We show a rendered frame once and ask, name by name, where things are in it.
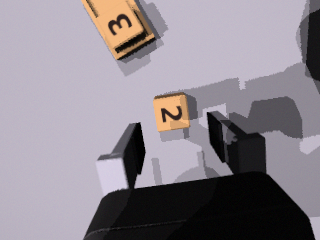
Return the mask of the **brown wooden calendar stand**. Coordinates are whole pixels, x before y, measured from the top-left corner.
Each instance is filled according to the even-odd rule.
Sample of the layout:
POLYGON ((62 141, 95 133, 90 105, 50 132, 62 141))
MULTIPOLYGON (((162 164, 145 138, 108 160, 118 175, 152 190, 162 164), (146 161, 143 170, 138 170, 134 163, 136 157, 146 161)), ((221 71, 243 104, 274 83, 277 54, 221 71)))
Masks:
POLYGON ((141 48, 142 46, 146 45, 147 43, 155 39, 154 34, 152 33, 150 27, 148 26, 146 20, 144 19, 143 15, 141 14, 134 0, 127 0, 132 10, 134 11, 135 15, 137 16, 138 20, 142 24, 143 29, 146 33, 146 36, 138 40, 137 42, 133 43, 132 45, 130 45, 129 47, 125 48, 122 51, 117 51, 115 49, 112 49, 111 45, 109 44, 109 41, 107 40, 103 31, 100 29, 100 26, 96 21, 96 18, 124 0, 81 0, 81 1, 84 4, 86 10, 88 11, 89 15, 91 16, 92 20, 94 21, 96 27, 98 28, 99 32, 101 33, 102 37, 104 38, 105 42, 107 43, 109 49, 111 50, 116 60, 121 60, 122 58, 126 57, 127 55, 131 54, 132 52, 136 51, 137 49, 141 48))

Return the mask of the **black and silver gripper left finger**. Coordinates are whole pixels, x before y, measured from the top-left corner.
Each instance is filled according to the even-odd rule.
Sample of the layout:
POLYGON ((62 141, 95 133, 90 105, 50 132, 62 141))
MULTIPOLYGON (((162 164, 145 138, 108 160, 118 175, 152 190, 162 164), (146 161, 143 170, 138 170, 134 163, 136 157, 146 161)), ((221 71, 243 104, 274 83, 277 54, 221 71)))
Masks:
POLYGON ((131 123, 111 154, 100 155, 95 162, 103 196, 133 189, 137 175, 141 175, 145 154, 141 123, 131 123))

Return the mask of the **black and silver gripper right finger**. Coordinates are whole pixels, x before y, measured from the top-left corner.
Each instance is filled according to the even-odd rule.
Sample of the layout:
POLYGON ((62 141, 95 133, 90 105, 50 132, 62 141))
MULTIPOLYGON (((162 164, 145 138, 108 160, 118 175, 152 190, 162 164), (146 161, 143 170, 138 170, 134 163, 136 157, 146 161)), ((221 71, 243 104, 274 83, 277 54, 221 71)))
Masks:
POLYGON ((207 112, 207 121, 210 144, 233 174, 266 173, 265 137, 258 132, 245 133, 219 111, 207 112))

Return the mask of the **orange number cube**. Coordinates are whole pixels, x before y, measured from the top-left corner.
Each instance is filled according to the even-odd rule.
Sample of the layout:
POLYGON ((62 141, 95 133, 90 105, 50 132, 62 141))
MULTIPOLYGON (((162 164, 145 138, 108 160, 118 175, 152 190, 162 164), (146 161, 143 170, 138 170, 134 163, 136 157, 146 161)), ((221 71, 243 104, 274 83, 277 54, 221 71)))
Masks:
POLYGON ((96 18, 113 49, 122 51, 146 36, 146 33, 127 0, 96 18))
POLYGON ((159 132, 190 127, 187 97, 183 92, 155 96, 153 105, 159 132))

